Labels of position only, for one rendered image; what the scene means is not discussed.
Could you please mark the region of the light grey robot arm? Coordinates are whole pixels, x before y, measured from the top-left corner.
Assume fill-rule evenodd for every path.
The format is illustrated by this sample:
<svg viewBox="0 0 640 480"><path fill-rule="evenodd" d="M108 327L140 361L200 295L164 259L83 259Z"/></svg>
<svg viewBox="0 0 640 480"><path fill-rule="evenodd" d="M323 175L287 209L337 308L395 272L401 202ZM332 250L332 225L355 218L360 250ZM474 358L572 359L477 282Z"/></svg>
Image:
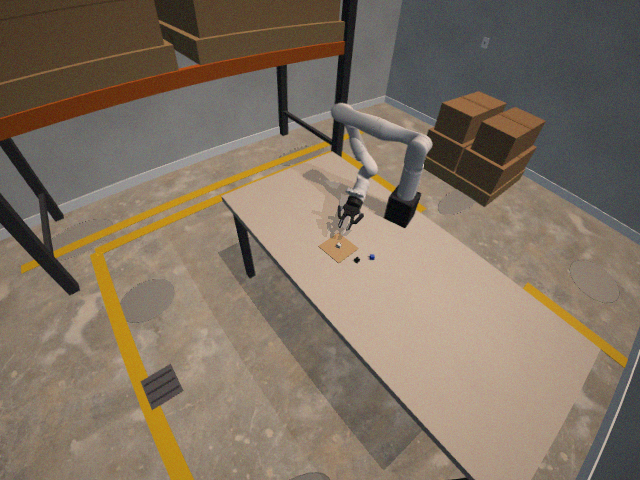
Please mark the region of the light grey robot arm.
<svg viewBox="0 0 640 480"><path fill-rule="evenodd" d="M361 130L380 140L401 142L408 145L397 196L404 201L413 200L417 193L416 190L418 190L417 187L419 187L418 184L420 184L425 157L432 148L431 139L424 134L408 130L380 117L358 112L345 103L335 104L331 109L331 115L337 122L345 123L353 154L356 160L361 161L364 165L358 172L353 189L347 188L345 192L364 202L370 185L368 181L378 172L377 164L368 153L361 137L359 131Z"/></svg>

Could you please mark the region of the tan flat mat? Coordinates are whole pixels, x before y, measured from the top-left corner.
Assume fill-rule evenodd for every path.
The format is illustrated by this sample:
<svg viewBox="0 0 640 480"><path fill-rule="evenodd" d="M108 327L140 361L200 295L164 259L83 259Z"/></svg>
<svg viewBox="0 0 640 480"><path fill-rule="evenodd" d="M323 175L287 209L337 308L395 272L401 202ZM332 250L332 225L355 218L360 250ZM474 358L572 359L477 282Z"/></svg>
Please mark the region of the tan flat mat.
<svg viewBox="0 0 640 480"><path fill-rule="evenodd" d="M342 244L340 249L336 247L338 242ZM325 253L327 253L331 258L333 258L337 263L340 263L359 249L339 233L337 233L318 247L321 248Z"/></svg>

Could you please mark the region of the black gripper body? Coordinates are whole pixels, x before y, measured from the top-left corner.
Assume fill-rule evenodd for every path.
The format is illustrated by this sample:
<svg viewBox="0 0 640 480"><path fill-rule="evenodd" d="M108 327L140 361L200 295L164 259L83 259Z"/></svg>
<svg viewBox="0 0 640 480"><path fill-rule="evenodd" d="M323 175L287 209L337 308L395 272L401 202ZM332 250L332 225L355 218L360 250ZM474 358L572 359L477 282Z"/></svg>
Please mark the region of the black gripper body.
<svg viewBox="0 0 640 480"><path fill-rule="evenodd" d="M352 209L354 208L355 209L354 216L356 216L359 214L362 204L363 204L363 201L361 199L355 196L349 196L346 204L343 206L344 212L347 207L350 207L346 215L351 217Z"/></svg>

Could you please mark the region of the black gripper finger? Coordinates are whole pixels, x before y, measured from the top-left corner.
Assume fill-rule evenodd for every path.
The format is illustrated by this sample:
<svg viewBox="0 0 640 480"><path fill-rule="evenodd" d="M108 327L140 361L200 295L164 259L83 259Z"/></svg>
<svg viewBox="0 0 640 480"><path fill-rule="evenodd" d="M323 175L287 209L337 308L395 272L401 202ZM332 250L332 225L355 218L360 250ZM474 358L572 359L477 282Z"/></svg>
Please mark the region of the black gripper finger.
<svg viewBox="0 0 640 480"><path fill-rule="evenodd" d="M364 214L359 212L359 215L358 215L359 217L355 221L353 221L354 220L354 212L355 212L355 209L353 208L352 209L352 214L351 214L351 219L350 219L350 222L349 222L349 224L348 224L348 226L346 228L346 231L350 230L352 224L357 224L364 217Z"/></svg>
<svg viewBox="0 0 640 480"><path fill-rule="evenodd" d="M343 220L347 217L346 214L349 211L350 207L347 207L345 212L343 213L343 215L340 216L342 209L343 209L343 206L338 205L338 218L340 219L339 224L338 224L339 228L341 228L341 226L343 224Z"/></svg>

